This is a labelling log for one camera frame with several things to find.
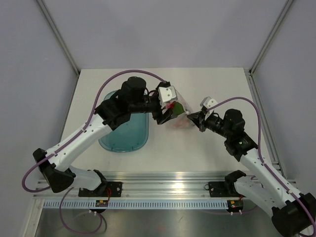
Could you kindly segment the red strawberry bunch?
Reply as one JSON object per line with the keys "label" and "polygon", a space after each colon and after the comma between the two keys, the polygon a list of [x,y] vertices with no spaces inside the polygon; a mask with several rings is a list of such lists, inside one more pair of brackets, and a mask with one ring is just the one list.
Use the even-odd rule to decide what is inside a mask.
{"label": "red strawberry bunch", "polygon": [[166,105],[166,108],[173,109],[174,118],[167,122],[167,126],[170,128],[189,128],[191,126],[191,121],[187,118],[189,114],[179,102],[173,101]]}

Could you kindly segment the clear pink zip top bag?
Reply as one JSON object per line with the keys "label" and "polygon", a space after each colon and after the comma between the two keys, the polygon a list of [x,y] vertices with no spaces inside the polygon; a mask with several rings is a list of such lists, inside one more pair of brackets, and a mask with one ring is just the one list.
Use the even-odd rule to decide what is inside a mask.
{"label": "clear pink zip top bag", "polygon": [[166,122],[166,126],[172,129],[184,129],[194,127],[194,123],[187,118],[187,115],[193,113],[193,110],[183,98],[183,96],[177,92],[177,99],[172,102],[168,102],[165,106],[164,111],[172,109],[173,113],[177,116]]}

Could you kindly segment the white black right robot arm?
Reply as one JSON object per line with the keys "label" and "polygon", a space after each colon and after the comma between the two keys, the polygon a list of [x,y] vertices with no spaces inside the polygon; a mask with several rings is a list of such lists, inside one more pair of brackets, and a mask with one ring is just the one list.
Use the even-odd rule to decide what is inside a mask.
{"label": "white black right robot arm", "polygon": [[228,195],[249,198],[267,213],[283,237],[302,235],[308,227],[316,226],[315,197],[300,192],[266,162],[259,146],[244,131],[245,120],[239,110],[229,109],[223,118],[200,111],[188,115],[188,119],[201,132],[209,129],[224,137],[228,153],[259,180],[255,183],[242,171],[234,171],[225,177],[224,190]]}

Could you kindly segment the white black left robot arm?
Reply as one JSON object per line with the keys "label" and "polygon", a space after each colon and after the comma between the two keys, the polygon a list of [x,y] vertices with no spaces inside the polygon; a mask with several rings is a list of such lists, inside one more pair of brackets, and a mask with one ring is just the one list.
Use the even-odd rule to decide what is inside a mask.
{"label": "white black left robot arm", "polygon": [[96,169],[72,167],[75,159],[97,140],[127,123],[132,114],[151,113],[157,124],[173,118],[166,105],[177,99],[175,88],[169,82],[160,82],[152,93],[146,93],[146,88],[144,79],[130,77],[109,99],[96,106],[88,121],[72,135],[48,150],[34,151],[39,170],[54,193],[82,188],[102,196],[107,190],[106,178]]}

